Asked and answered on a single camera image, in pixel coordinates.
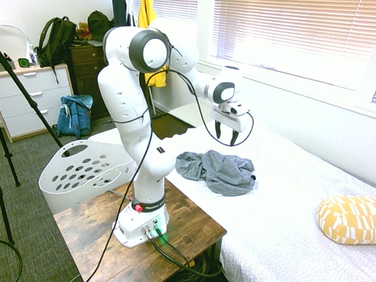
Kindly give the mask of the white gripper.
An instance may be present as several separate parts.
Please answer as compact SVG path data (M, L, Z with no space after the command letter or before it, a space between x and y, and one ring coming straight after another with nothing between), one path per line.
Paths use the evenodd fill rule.
M217 139L221 138L221 124L233 129L230 146L235 146L239 133L247 131L251 126L249 114L236 116L232 113L225 113L214 104L211 105L209 116L215 120L214 126Z

